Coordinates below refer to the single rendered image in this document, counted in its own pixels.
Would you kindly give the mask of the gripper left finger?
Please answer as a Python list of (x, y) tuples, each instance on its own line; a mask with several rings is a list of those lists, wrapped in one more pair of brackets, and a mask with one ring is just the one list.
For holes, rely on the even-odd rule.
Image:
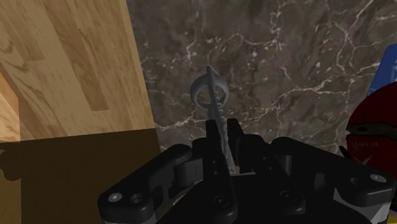
[(102, 224), (233, 224), (238, 205), (216, 122), (101, 193)]

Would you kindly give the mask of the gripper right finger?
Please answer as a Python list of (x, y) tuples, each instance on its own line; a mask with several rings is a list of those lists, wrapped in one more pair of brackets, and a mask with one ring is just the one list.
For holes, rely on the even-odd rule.
[(227, 120), (241, 172), (259, 179), (259, 213), (267, 224), (387, 224), (392, 175), (289, 137), (266, 143)]

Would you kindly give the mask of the grey kitchen utensil with ring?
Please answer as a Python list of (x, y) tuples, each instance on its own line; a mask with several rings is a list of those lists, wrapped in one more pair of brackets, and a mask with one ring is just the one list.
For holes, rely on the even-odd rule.
[[(210, 101), (208, 103), (200, 102), (198, 94), (207, 89)], [(222, 107), (228, 101), (230, 92), (226, 80), (216, 74), (211, 66), (206, 66), (205, 73), (196, 78), (190, 86), (190, 98), (192, 103), (207, 111), (208, 119), (214, 120), (220, 135), (222, 152), (226, 158), (230, 174), (236, 174), (236, 165), (228, 145), (227, 131), (225, 130), (226, 118), (222, 115)]]

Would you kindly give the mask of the dark red rounded object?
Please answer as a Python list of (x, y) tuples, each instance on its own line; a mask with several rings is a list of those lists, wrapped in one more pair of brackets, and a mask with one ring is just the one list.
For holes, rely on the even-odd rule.
[(365, 97), (347, 123), (345, 158), (397, 179), (397, 81)]

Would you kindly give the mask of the blue object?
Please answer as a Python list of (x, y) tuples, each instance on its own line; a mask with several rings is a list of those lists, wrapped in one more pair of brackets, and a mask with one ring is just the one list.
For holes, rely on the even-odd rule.
[(377, 72), (366, 96), (397, 81), (397, 44), (389, 45), (382, 57)]

